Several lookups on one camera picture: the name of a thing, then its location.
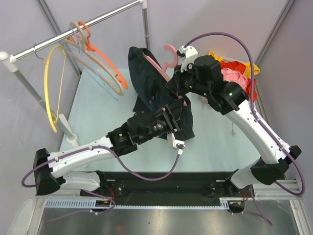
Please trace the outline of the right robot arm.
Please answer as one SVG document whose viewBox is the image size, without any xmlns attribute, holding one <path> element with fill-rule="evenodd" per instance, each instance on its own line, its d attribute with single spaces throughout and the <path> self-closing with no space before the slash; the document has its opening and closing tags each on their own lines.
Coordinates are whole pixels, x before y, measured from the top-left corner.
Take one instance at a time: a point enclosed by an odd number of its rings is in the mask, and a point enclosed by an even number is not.
<svg viewBox="0 0 313 235">
<path fill-rule="evenodd" d="M 226 180 L 226 192 L 230 196 L 238 196 L 246 186 L 276 182 L 302 151 L 297 145 L 291 146 L 278 138 L 257 114 L 245 89 L 237 81 L 225 79 L 226 75 L 228 72 L 221 69 L 219 61 L 205 55 L 192 63 L 176 65 L 166 87 L 177 95 L 194 93 L 205 97 L 215 111 L 241 129 L 259 152 L 257 161 L 235 170 Z"/>
</svg>

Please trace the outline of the pink hanger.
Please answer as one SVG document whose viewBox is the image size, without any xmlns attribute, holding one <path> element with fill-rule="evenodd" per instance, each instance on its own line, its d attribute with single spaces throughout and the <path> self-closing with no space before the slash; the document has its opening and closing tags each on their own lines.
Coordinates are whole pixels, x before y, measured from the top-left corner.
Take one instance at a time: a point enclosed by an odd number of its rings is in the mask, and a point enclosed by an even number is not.
<svg viewBox="0 0 313 235">
<path fill-rule="evenodd" d="M 166 73 L 168 68 L 175 68 L 179 63 L 179 55 L 176 49 L 172 45 L 165 45 L 164 50 L 171 52 L 173 56 L 173 62 L 165 61 L 163 67 L 159 66 L 156 61 L 154 61 L 150 56 L 143 53 L 143 57 L 159 72 L 159 74 L 164 78 L 166 82 L 170 81 L 168 74 Z"/>
</svg>

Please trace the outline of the dark navy shorts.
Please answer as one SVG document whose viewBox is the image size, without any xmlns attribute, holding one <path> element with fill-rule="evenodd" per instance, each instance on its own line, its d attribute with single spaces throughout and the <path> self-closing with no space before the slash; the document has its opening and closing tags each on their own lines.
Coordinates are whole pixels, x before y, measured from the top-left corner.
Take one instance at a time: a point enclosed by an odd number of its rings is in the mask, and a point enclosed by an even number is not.
<svg viewBox="0 0 313 235">
<path fill-rule="evenodd" d="M 173 91 L 165 87 L 166 80 L 144 58 L 149 56 L 155 62 L 157 59 L 146 48 L 130 47 L 128 52 L 128 68 L 131 82 L 137 93 L 137 99 L 133 112 L 150 112 L 153 116 L 162 106 L 176 100 L 178 97 Z M 195 137 L 193 131 L 193 115 L 191 101 L 187 96 L 183 96 L 186 106 L 183 106 L 180 116 L 182 130 L 175 134 L 177 140 L 186 141 Z"/>
</svg>

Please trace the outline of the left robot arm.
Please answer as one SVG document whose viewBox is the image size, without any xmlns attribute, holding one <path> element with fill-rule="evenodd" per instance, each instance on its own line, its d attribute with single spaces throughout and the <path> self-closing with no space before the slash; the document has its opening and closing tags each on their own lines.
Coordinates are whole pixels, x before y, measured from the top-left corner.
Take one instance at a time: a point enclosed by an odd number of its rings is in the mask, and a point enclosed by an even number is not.
<svg viewBox="0 0 313 235">
<path fill-rule="evenodd" d="M 88 190 L 99 196 L 104 195 L 108 183 L 103 172 L 83 172 L 76 168 L 102 159 L 119 159 L 137 151 L 138 145 L 156 137 L 166 135 L 173 141 L 174 148 L 182 150 L 184 142 L 176 140 L 174 134 L 181 130 L 183 107 L 180 98 L 161 107 L 156 116 L 144 111 L 137 112 L 106 136 L 72 150 L 37 150 L 33 163 L 37 195 L 49 195 L 61 188 Z"/>
</svg>

